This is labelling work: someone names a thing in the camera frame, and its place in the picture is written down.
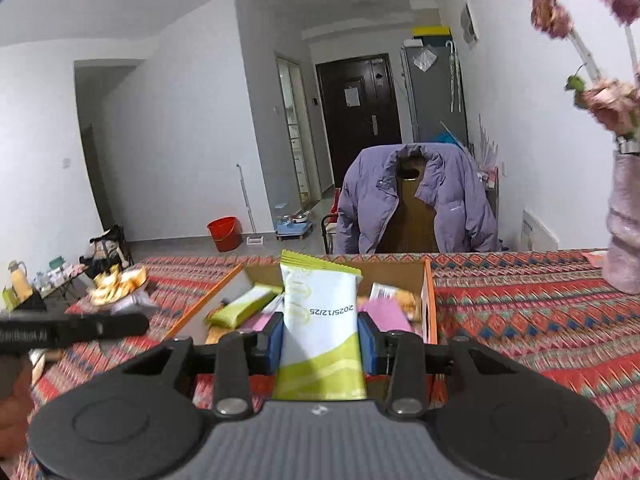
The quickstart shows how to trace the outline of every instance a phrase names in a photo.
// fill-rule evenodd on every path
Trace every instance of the purple jacket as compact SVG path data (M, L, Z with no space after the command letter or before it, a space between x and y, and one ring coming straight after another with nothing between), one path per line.
M398 207L398 160L420 154L427 163L415 196L436 209L440 252L498 250L497 222L476 168L459 147L429 142L373 146L360 152L347 170L338 201L339 254L376 251Z

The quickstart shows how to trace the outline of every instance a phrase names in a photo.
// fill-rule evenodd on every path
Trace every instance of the pink vase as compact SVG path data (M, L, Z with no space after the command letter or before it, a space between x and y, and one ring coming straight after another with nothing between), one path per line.
M604 279L621 292L640 294L640 156L614 152L607 229Z

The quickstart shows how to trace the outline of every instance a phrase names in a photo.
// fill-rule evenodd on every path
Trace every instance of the jacket collar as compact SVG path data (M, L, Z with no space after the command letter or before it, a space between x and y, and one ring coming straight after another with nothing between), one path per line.
M424 176L416 196L426 203L433 205L438 195L438 188L444 180L444 161L435 150L430 149L427 143L405 144L393 151L383 163L376 187L392 195L396 193L396 169L398 162L403 158L421 155L426 159Z

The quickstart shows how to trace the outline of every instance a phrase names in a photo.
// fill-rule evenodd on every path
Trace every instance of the gray floor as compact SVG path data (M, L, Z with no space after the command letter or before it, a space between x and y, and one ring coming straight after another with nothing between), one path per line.
M171 240L146 240L131 242L134 259L139 262L150 256L216 256L218 254L257 254L259 256L277 255L283 249L303 254L324 254L320 220L331 210L334 202L332 193L325 193L323 198L312 210L311 218L314 222L313 231L302 240L292 239L278 241L275 234L265 235L261 246L248 246L246 243L228 253L219 253L211 237L172 238Z

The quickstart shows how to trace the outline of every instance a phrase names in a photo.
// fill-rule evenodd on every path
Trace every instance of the jacket sleeve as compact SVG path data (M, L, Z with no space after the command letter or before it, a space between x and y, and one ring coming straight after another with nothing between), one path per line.
M471 238L471 250L478 253L499 251L498 222L491 211L484 186L471 161L465 160L465 228Z
M335 235L337 254L359 254L360 227L358 226L358 179L360 156L347 170L338 200L338 229Z

